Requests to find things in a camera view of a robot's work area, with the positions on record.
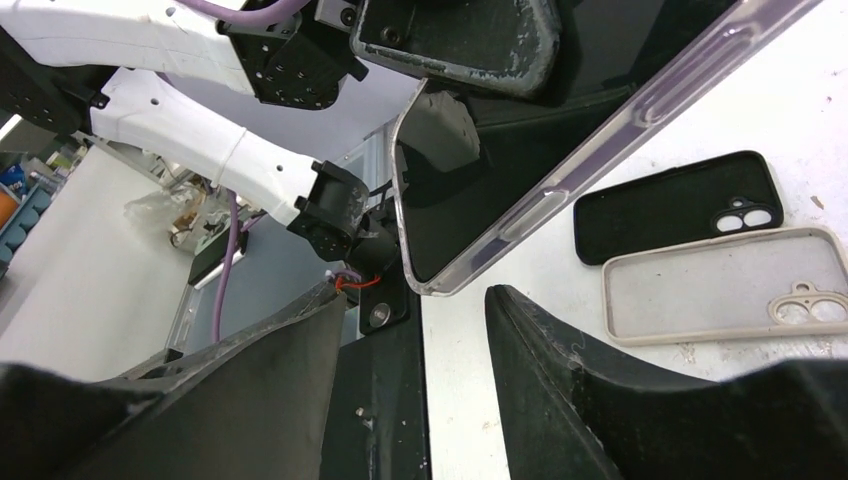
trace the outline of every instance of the phone case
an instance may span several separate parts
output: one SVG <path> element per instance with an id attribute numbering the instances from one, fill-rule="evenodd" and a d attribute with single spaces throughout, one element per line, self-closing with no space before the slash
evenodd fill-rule
<path id="1" fill-rule="evenodd" d="M 736 2 L 488 230 L 427 281 L 419 280 L 411 266 L 409 233 L 403 209 L 396 203 L 404 274 L 412 290 L 435 296 L 456 293 L 819 3 L 820 0 Z M 398 132 L 426 87 L 425 79 L 391 135 L 395 186 L 402 180 L 395 158 L 397 148 L 394 148 Z"/>
<path id="2" fill-rule="evenodd" d="M 740 233 L 610 260 L 604 322 L 620 345 L 848 332 L 848 269 L 823 228 Z"/>
<path id="3" fill-rule="evenodd" d="M 602 265 L 621 255 L 782 224 L 765 159 L 744 151 L 579 198 L 574 245 L 583 263 Z"/>

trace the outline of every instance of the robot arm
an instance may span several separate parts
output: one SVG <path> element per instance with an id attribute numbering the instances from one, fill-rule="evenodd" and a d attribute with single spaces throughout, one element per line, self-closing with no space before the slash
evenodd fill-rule
<path id="1" fill-rule="evenodd" d="M 238 8 L 242 2 L 216 3 Z M 263 208 L 309 241 L 322 259 L 345 260 L 379 275 L 396 257 L 397 245 L 365 218 L 369 192 L 360 179 L 259 138 L 150 71 L 205 78 L 265 101 L 270 75 L 257 70 L 247 81 L 243 64 L 249 55 L 236 53 L 244 42 L 219 34 L 215 23 L 170 0 L 0 0 L 0 107 L 54 132 L 83 130 L 172 159 Z M 283 26 L 273 28 L 281 32 Z M 308 33 L 301 29 L 295 35 Z M 267 49 L 253 43 L 271 56 L 262 71 L 278 71 L 285 62 L 285 49 L 271 33 L 273 38 L 263 40 Z M 296 43 L 309 49 L 308 42 Z M 305 76 L 296 73 L 295 78 Z M 337 94 L 339 80 L 327 78 L 324 85 Z"/>

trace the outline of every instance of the black phone case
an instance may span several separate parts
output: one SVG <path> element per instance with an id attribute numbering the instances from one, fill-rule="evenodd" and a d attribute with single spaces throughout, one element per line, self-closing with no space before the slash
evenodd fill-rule
<path id="1" fill-rule="evenodd" d="M 722 232 L 725 216 L 765 210 L 771 220 Z M 574 205 L 574 243 L 587 265 L 783 224 L 783 206 L 765 159 L 743 151 L 672 168 L 585 195 Z"/>

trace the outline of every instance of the red wire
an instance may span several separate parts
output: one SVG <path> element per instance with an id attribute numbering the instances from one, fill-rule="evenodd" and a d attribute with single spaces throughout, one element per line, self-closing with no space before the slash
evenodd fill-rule
<path id="1" fill-rule="evenodd" d="M 374 277 L 374 280 L 371 280 L 367 283 L 344 283 L 344 278 L 339 277 L 336 279 L 336 290 L 341 290 L 343 287 L 355 288 L 357 290 L 373 287 L 380 283 L 380 277 Z"/>

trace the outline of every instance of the brown speck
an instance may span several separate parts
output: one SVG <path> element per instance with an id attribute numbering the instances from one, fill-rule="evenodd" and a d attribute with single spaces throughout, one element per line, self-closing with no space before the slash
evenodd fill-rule
<path id="1" fill-rule="evenodd" d="M 813 195 L 812 197 L 810 197 L 810 200 L 812 200 L 812 202 L 815 203 L 817 207 L 824 210 L 824 204 L 821 203 L 821 200 L 819 200 L 819 197 Z"/>

